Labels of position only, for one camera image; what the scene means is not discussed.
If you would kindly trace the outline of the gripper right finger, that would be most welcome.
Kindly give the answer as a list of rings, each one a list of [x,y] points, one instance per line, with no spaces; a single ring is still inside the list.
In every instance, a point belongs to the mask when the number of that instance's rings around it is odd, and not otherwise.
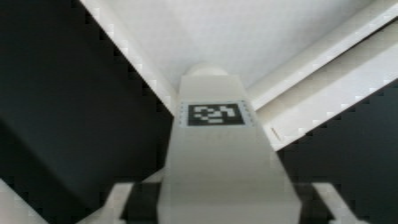
[[[370,224],[355,216],[331,183],[297,183],[295,190],[302,202],[299,224]]]

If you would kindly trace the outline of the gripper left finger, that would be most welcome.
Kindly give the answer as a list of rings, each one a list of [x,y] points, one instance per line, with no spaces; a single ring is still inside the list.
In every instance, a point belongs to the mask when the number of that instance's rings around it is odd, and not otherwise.
[[[117,183],[105,204],[77,224],[158,224],[158,183]]]

